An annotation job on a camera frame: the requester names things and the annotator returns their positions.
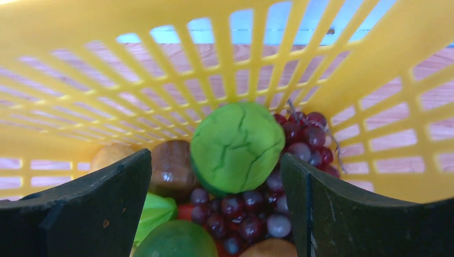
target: grape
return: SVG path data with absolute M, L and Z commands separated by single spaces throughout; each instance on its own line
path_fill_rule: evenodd
M 320 128 L 308 126 L 300 133 L 300 139 L 308 143 L 311 149 L 319 149 L 324 146 L 326 135 Z
M 223 242 L 225 251 L 231 255 L 239 253 L 243 249 L 243 244 L 244 240 L 237 232 L 228 235 Z
M 327 125 L 327 121 L 326 121 L 325 116 L 323 114 L 319 113 L 319 112 L 316 112 L 316 111 L 309 113 L 307 115 L 307 120 L 309 122 L 311 122 L 311 121 L 318 122 L 324 127 L 326 127 L 326 125 Z
M 311 154 L 311 158 L 309 159 L 308 163 L 314 167 L 319 167 L 322 164 L 322 156 L 320 155 L 319 151 L 313 151 Z
M 246 206 L 246 210 L 258 211 L 263 206 L 263 196 L 259 191 L 246 191 L 243 193 L 243 200 Z
M 273 237 L 286 237 L 292 231 L 292 225 L 287 217 L 281 214 L 273 214 L 267 221 L 268 233 Z
M 283 195 L 276 201 L 276 210 L 282 214 L 290 215 L 289 207 L 287 206 L 287 196 Z
M 334 168 L 333 166 L 329 165 L 329 166 L 325 167 L 323 169 L 323 171 L 328 173 L 329 175 L 332 175 L 332 176 L 336 177 L 336 178 L 340 178 L 341 177 L 340 174 L 339 174 L 339 171 L 336 168 Z
M 299 118 L 299 125 L 300 126 L 304 126 L 304 121 L 302 121 L 304 118 L 306 118 L 306 115 L 303 113 L 303 112 L 300 112 L 300 111 L 297 111 L 296 112 L 296 115 L 298 116 Z M 295 115 L 294 114 L 291 114 L 290 117 L 289 117 L 289 121 L 290 122 L 293 122 L 293 123 L 296 123 L 296 120 L 295 120 Z
M 230 220 L 238 218 L 243 214 L 244 202 L 239 196 L 227 196 L 222 200 L 221 211 L 222 214 Z
M 319 153 L 322 156 L 322 163 L 323 165 L 328 165 L 331 162 L 333 162 L 334 157 L 332 155 L 332 152 L 329 148 L 327 147 L 322 147 L 319 149 Z
M 274 119 L 281 125 L 287 122 L 287 119 L 280 114 L 273 114 Z
M 282 125 L 285 133 L 285 143 L 286 145 L 291 145 L 292 143 L 298 141 L 298 131 L 300 127 L 293 122 L 287 122 Z
M 273 192 L 284 192 L 284 185 L 282 184 L 282 176 L 281 170 L 276 169 L 274 170 L 270 176 L 268 176 L 267 180 L 268 188 Z
M 264 225 L 255 215 L 248 215 L 240 223 L 239 232 L 245 240 L 257 241 L 265 236 Z
M 305 162 L 309 161 L 309 158 L 311 157 L 311 150 L 305 143 L 294 143 L 289 146 L 287 151 Z
M 191 193 L 191 203 L 193 205 L 200 205 L 202 203 L 207 203 L 210 200 L 208 192 L 203 188 L 196 188 Z
M 276 207 L 276 201 L 279 198 L 279 193 L 277 192 L 265 192 L 264 195 L 265 201 L 271 206 Z
M 208 202 L 208 205 L 214 212 L 221 213 L 221 202 L 221 198 L 213 198 Z
M 214 239 L 222 239 L 228 233 L 228 225 L 220 214 L 213 214 L 205 223 L 207 231 Z
M 192 209 L 191 220 L 198 225 L 204 225 L 210 215 L 211 209 L 208 205 L 197 205 Z

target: red tomato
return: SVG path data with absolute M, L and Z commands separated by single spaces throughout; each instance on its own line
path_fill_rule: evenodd
M 193 205 L 180 205 L 178 206 L 178 219 L 191 221 L 191 212 L 194 209 Z

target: grape bunch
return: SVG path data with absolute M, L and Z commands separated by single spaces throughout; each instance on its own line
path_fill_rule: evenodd
M 330 165 L 334 156 L 325 146 L 326 134 L 323 129 L 327 120 L 321 113 L 311 112 L 305 115 L 298 111 L 288 120 L 280 114 L 273 116 L 284 129 L 286 142 L 283 153 L 294 154 L 317 169 L 339 178 L 339 171 Z
M 191 219 L 204 226 L 215 240 L 221 240 L 229 254 L 239 254 L 270 237 L 293 240 L 279 168 L 255 190 L 207 199 L 208 192 L 202 188 L 192 192 L 191 203 L 195 207 Z

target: brown fruit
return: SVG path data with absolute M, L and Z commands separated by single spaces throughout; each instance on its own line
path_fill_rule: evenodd
M 247 249 L 240 257 L 298 257 L 292 243 L 282 239 L 270 238 Z
M 149 191 L 177 201 L 187 200 L 191 192 L 199 187 L 190 161 L 187 141 L 172 140 L 157 145 L 152 150 L 152 179 Z
M 134 153 L 134 150 L 129 146 L 114 144 L 111 146 L 104 146 L 101 150 L 93 157 L 90 163 L 90 172 L 100 170 L 119 160 L 130 156 Z

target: grape stem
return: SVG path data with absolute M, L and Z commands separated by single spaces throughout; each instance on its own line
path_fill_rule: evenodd
M 289 100 L 287 100 L 287 103 L 289 104 L 290 109 L 291 109 L 291 110 L 287 110 L 287 112 L 290 113 L 290 115 L 294 115 L 297 124 L 299 124 L 300 120 L 302 120 L 302 122 L 304 122 L 304 124 L 306 124 L 307 126 L 310 126 L 311 124 L 315 124 L 316 126 L 322 128 L 323 131 L 334 141 L 334 143 L 336 143 L 336 156 L 337 156 L 337 159 L 339 160 L 340 168 L 344 171 L 344 173 L 347 173 L 347 170 L 340 158 L 341 157 L 341 151 L 340 151 L 341 147 L 339 145 L 339 142 L 336 140 L 334 135 L 331 133 L 328 126 L 323 126 L 322 124 L 320 124 L 319 122 L 317 122 L 315 120 L 312 120 L 311 122 L 309 122 L 307 120 L 307 118 L 304 116 L 298 117 L 297 111 L 296 111 L 295 106 L 293 105 L 292 101 L 289 99 Z

